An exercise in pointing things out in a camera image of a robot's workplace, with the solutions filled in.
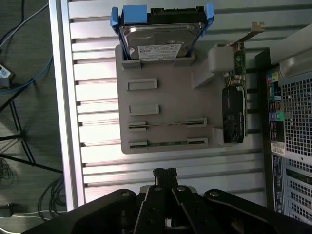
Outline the black graphics card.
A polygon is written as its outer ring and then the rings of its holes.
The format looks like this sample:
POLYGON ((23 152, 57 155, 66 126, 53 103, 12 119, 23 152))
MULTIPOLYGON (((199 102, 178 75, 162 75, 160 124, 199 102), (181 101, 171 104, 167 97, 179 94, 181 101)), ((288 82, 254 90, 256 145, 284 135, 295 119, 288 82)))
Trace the black graphics card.
POLYGON ((264 22, 252 22, 251 30, 246 36, 227 44, 234 51, 234 67, 223 74, 225 87, 222 90, 222 123, 225 144, 240 144, 248 135, 244 42, 262 32, 264 32, 264 22))

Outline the open black PC case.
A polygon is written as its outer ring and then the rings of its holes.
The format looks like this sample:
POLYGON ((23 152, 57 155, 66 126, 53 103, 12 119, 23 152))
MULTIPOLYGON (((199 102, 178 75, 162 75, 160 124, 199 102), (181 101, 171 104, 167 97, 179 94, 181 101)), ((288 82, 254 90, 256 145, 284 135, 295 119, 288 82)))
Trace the open black PC case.
POLYGON ((255 57, 267 205, 312 225, 312 24, 255 57))

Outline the grey power strip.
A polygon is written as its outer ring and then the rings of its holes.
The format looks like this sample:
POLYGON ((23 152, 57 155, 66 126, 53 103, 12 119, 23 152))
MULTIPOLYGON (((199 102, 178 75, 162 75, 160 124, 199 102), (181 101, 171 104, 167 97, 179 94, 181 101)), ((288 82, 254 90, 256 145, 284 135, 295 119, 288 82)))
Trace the grey power strip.
POLYGON ((0 64, 0 88, 10 88, 14 74, 0 64))

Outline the hard disk in blue caddy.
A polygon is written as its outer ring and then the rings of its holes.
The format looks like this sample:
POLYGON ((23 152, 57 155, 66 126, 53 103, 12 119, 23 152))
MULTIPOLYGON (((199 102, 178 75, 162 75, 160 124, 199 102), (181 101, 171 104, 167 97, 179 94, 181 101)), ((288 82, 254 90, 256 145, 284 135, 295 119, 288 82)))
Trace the hard disk in blue caddy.
POLYGON ((214 21, 211 3, 195 8, 165 9, 146 5, 113 7, 110 25, 125 60, 173 61, 188 57, 214 21))

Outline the black power adapter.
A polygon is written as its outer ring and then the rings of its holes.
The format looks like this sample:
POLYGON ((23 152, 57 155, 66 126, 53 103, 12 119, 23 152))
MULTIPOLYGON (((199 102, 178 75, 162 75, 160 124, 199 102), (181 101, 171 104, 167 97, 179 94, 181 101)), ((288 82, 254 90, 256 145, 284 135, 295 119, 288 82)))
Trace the black power adapter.
POLYGON ((14 214, 14 203, 9 203, 6 205, 0 205, 0 218, 9 218, 14 214))

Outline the grey parts rack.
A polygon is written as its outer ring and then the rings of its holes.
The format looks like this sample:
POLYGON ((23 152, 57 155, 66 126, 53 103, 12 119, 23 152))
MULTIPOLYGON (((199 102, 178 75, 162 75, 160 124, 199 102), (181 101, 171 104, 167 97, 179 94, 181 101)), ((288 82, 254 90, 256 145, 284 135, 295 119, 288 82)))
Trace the grey parts rack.
POLYGON ((200 42, 191 56, 174 61, 125 60, 117 46, 116 73, 121 149, 125 154, 232 146, 223 140, 223 76, 232 69, 230 48, 200 42), (128 129, 129 123, 171 123, 206 118, 206 127, 128 129), (204 140, 205 145, 130 149, 129 143, 204 140))

